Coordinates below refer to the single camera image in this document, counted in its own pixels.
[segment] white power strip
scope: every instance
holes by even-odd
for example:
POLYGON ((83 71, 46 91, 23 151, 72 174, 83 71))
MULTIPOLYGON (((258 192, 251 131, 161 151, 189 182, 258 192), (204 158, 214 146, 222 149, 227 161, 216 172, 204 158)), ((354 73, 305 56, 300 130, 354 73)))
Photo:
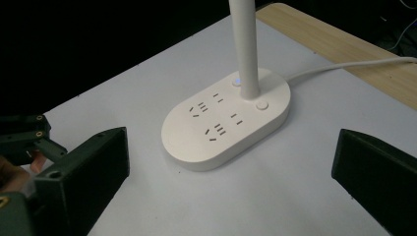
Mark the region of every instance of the white power strip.
POLYGON ((166 150, 183 167, 214 169, 258 142, 285 121, 290 102, 286 80, 259 69, 261 94, 240 94, 235 72, 175 106, 162 125, 166 150))

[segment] wooden surface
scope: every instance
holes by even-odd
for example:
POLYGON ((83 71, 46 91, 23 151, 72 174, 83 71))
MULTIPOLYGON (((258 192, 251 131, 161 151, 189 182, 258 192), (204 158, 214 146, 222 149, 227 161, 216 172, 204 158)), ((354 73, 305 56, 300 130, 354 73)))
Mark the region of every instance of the wooden surface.
MULTIPOLYGON (((282 3, 264 7, 257 12, 257 18, 333 63, 396 57, 374 44, 282 3)), ((417 110, 416 64, 353 67, 346 71, 417 110)))

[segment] power outlet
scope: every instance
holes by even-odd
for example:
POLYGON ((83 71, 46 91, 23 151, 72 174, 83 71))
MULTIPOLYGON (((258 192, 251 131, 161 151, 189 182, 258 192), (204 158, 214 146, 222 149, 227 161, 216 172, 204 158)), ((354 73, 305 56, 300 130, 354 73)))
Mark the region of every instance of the power outlet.
POLYGON ((207 171, 227 162, 285 121, 289 85, 270 70, 259 68, 261 94, 240 95, 234 72, 175 106, 162 125, 162 143, 183 167, 207 171))

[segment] white tabletop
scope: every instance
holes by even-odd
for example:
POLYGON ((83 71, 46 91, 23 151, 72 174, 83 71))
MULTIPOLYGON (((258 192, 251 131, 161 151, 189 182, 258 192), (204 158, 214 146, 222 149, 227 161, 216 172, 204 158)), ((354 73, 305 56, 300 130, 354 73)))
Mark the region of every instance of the white tabletop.
MULTIPOLYGON (((257 32, 262 68, 288 76, 329 64, 259 21, 257 32)), ((388 235, 331 178, 337 138, 359 131, 417 156, 417 111, 342 69, 290 83, 283 126, 229 163, 193 172, 173 161, 166 115, 236 70, 227 17, 45 113, 68 151, 127 127, 130 176, 89 235, 388 235)))

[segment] finger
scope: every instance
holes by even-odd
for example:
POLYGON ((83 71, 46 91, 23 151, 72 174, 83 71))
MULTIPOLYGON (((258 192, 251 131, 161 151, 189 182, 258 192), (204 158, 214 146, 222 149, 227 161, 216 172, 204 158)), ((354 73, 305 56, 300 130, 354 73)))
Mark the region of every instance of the finger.
POLYGON ((21 166, 15 166, 0 155, 0 193, 21 191, 30 175, 21 166))
POLYGON ((30 164, 30 170, 34 173, 40 173, 46 162, 46 156, 42 152, 35 150, 31 153, 31 157, 33 158, 33 162, 30 164))

